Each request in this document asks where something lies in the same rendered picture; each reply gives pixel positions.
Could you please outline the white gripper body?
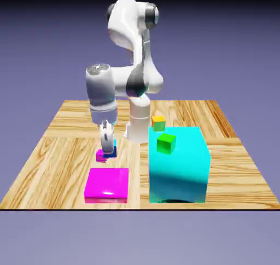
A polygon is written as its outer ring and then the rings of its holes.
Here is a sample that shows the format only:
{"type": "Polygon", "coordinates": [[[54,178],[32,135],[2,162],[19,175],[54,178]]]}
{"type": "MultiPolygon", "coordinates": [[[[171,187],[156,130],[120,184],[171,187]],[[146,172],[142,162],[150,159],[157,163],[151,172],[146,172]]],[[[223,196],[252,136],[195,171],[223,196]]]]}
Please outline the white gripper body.
{"type": "Polygon", "coordinates": [[[108,120],[103,120],[100,125],[101,146],[104,154],[114,151],[113,125],[108,120]]]}

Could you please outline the small blue cube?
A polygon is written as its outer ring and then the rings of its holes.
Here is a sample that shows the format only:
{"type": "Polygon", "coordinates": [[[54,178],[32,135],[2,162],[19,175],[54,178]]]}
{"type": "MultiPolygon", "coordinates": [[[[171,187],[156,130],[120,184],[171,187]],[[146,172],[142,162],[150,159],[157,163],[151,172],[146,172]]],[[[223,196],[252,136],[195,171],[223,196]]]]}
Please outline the small blue cube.
{"type": "Polygon", "coordinates": [[[109,154],[103,153],[103,157],[104,158],[116,157],[116,139],[114,139],[114,141],[113,141],[113,152],[111,152],[109,154]]]}

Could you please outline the small magenta cube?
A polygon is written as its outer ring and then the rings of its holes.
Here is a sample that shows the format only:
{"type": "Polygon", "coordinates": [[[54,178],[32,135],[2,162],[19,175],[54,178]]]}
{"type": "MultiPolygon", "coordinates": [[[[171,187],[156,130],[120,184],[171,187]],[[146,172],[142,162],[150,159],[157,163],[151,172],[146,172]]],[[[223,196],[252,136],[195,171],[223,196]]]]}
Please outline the small magenta cube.
{"type": "Polygon", "coordinates": [[[104,157],[103,150],[98,149],[96,152],[96,161],[100,163],[105,163],[107,161],[107,158],[104,157]]]}

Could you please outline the small orange cube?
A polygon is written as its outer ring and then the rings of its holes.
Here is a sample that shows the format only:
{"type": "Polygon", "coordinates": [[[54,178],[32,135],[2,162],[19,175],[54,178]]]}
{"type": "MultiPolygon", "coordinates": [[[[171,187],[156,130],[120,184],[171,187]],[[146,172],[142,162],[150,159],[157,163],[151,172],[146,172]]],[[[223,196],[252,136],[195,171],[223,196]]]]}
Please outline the small orange cube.
{"type": "Polygon", "coordinates": [[[152,116],[151,126],[155,132],[164,131],[166,127],[166,120],[163,116],[152,116]]]}

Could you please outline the small green cube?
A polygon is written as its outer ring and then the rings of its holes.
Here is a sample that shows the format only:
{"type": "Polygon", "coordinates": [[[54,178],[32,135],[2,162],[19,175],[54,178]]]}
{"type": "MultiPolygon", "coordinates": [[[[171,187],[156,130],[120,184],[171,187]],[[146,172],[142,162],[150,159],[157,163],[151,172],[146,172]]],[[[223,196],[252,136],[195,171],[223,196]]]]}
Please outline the small green cube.
{"type": "Polygon", "coordinates": [[[176,136],[172,134],[162,133],[157,138],[157,152],[170,155],[176,146],[176,136]]]}

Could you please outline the large magenta box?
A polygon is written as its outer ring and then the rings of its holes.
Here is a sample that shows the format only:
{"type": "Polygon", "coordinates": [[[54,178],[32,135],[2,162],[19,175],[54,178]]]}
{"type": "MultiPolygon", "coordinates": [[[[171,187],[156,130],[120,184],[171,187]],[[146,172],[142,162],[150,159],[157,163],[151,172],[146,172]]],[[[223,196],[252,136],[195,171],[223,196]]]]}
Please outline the large magenta box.
{"type": "Polygon", "coordinates": [[[127,203],[128,168],[91,168],[84,199],[86,203],[127,203]]]}

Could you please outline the large cyan box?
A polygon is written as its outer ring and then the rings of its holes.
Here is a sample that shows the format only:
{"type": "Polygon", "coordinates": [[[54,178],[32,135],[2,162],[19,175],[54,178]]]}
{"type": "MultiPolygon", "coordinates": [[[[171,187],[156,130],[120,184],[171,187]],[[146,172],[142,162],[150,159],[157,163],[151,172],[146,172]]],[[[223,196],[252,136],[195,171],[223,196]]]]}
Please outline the large cyan box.
{"type": "Polygon", "coordinates": [[[206,200],[211,155],[199,127],[167,127],[163,132],[149,128],[149,202],[191,202],[206,200]],[[157,152],[157,138],[176,136],[174,151],[157,152]]]}

